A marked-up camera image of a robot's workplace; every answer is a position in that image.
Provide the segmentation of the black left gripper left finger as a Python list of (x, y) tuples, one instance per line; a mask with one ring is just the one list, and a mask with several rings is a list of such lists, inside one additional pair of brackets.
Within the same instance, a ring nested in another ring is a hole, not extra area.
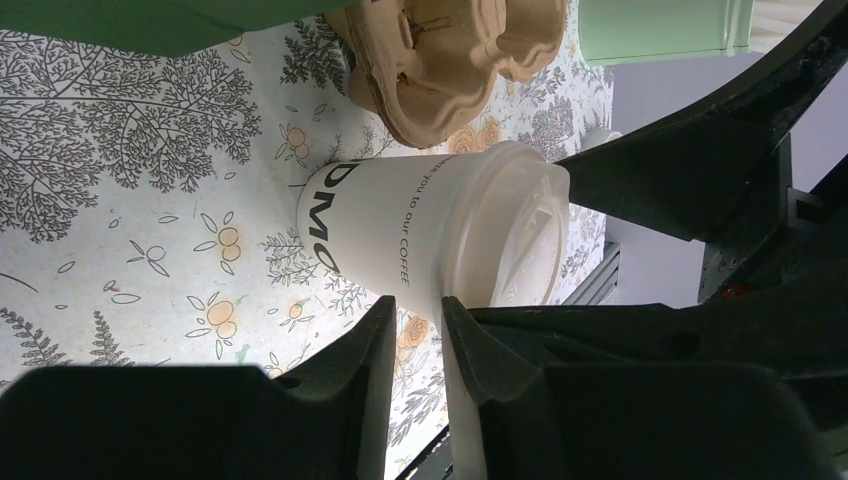
[(396, 302), (296, 368), (44, 367), (1, 398), (5, 479), (379, 479)]

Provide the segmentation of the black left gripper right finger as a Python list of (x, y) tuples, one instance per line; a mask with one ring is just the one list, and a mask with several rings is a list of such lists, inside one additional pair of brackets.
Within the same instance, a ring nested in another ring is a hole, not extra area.
[(458, 479), (837, 479), (822, 431), (774, 371), (726, 361), (565, 360), (443, 301)]

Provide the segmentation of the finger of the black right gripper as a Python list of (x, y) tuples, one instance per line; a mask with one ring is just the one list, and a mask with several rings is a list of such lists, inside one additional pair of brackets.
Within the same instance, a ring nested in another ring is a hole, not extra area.
[(847, 424), (847, 267), (675, 309), (663, 304), (475, 308), (491, 333), (536, 337), (565, 360), (739, 362), (774, 371), (822, 431)]
[(571, 199), (684, 241), (704, 241), (847, 61), (847, 3), (822, 2), (754, 65), (697, 102), (559, 161)]

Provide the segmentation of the single white paper cup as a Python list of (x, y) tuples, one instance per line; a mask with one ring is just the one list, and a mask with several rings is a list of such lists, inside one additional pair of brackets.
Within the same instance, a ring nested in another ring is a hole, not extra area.
[(331, 272), (411, 312), (439, 315), (439, 263), (470, 155), (373, 158), (316, 172), (297, 206), (307, 252)]

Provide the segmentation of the green paper bag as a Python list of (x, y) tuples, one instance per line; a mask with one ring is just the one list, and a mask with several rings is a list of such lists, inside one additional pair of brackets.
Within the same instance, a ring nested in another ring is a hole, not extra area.
[(1, 27), (176, 58), (349, 1), (1, 0)]

